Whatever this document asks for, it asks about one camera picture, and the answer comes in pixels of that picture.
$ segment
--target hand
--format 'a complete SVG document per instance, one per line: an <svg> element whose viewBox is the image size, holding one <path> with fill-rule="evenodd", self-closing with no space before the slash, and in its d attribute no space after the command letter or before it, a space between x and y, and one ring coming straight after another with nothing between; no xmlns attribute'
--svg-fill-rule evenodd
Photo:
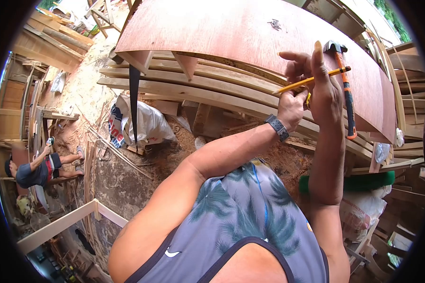
<svg viewBox="0 0 425 283"><path fill-rule="evenodd" d="M285 126L288 132L294 132L296 126L302 120L304 116L304 102L308 93L308 90L305 90L293 96L293 91L287 91L280 96L277 119Z"/></svg>
<svg viewBox="0 0 425 283"><path fill-rule="evenodd" d="M342 122L344 95L337 80L328 75L321 43L315 42L312 56L291 51L280 52L279 55L283 59L290 60L285 71L289 82L315 77L315 82L307 87L312 93L310 110L320 129L344 131Z"/></svg>
<svg viewBox="0 0 425 283"><path fill-rule="evenodd" d="M50 153L50 145L46 145L46 147L44 148L42 155L46 156Z"/></svg>

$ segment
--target hammer head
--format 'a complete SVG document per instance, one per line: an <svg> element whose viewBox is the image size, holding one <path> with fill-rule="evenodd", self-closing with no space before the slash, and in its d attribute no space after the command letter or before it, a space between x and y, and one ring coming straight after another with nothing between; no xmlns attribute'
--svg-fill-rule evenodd
<svg viewBox="0 0 425 283"><path fill-rule="evenodd" d="M323 52L327 52L329 50L333 50L334 52L338 53L345 53L348 51L348 48L346 48L346 46L343 44L340 44L334 40L330 40L324 45Z"/></svg>

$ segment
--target gray tank top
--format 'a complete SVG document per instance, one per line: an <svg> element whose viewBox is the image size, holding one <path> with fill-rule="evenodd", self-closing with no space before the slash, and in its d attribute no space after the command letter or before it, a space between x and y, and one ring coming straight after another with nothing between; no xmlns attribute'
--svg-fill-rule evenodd
<svg viewBox="0 0 425 283"><path fill-rule="evenodd" d="M186 219L125 283L209 282L249 243L271 252L289 283L329 282L306 217L264 160L253 159L208 179Z"/></svg>

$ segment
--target person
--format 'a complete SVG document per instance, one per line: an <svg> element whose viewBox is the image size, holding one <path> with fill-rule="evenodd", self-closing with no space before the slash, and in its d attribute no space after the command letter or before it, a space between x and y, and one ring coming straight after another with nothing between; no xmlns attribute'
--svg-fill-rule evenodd
<svg viewBox="0 0 425 283"><path fill-rule="evenodd" d="M77 154L60 156L58 153L50 154L50 145L46 145L43 152L34 157L31 163L22 164L19 167L13 162L13 156L5 162L5 172L8 177L13 177L20 187L27 189L34 185L44 187L48 181L58 177L71 178L83 175L80 167L75 171L62 170L63 164L72 163L78 159L84 160L85 154L81 146L77 147Z"/></svg>
<svg viewBox="0 0 425 283"><path fill-rule="evenodd" d="M281 139L265 123L204 145L157 187L113 243L108 268L115 283L349 281L339 216L343 94L327 74L320 42L311 56L279 55L288 60L289 82L315 77L311 223L268 164L255 158ZM281 95L277 119L288 132L302 119L306 96Z"/></svg>

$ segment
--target shorts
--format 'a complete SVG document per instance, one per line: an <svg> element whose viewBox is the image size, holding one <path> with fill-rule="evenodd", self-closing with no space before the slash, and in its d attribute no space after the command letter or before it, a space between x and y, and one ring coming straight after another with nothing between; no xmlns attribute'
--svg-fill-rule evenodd
<svg viewBox="0 0 425 283"><path fill-rule="evenodd" d="M62 162L58 153L50 154L46 156L44 160L46 162L47 169L49 170L47 180L49 181L51 179L60 177L60 172L58 169L62 167Z"/></svg>

